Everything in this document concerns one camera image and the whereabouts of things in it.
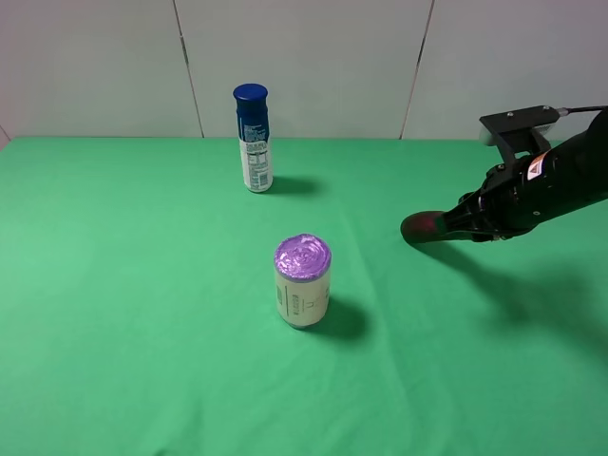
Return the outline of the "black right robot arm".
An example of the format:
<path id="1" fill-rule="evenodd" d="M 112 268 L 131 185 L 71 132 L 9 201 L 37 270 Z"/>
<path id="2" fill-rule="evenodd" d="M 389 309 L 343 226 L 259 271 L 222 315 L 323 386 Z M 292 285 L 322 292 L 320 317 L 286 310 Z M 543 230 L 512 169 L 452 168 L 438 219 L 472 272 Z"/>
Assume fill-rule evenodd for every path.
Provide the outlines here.
<path id="1" fill-rule="evenodd" d="M 569 108 L 538 105 L 485 115 L 480 122 L 498 148 L 502 164 L 481 187 L 439 215 L 441 238 L 513 238 L 539 224 L 607 198 L 607 109 L 579 134 L 558 145 L 543 128 L 571 114 Z"/>

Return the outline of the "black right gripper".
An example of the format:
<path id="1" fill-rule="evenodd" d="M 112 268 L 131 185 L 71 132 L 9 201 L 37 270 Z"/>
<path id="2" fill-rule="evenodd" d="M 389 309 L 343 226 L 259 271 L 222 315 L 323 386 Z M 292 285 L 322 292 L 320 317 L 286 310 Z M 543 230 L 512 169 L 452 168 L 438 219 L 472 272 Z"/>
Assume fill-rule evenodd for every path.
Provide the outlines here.
<path id="1" fill-rule="evenodd" d="M 544 156 L 521 159 L 513 167 L 500 165 L 486 175 L 479 192 L 460 197 L 441 215 L 444 240 L 491 241 L 529 233 L 545 222 L 544 214 L 529 205 L 529 179 L 541 181 Z"/>

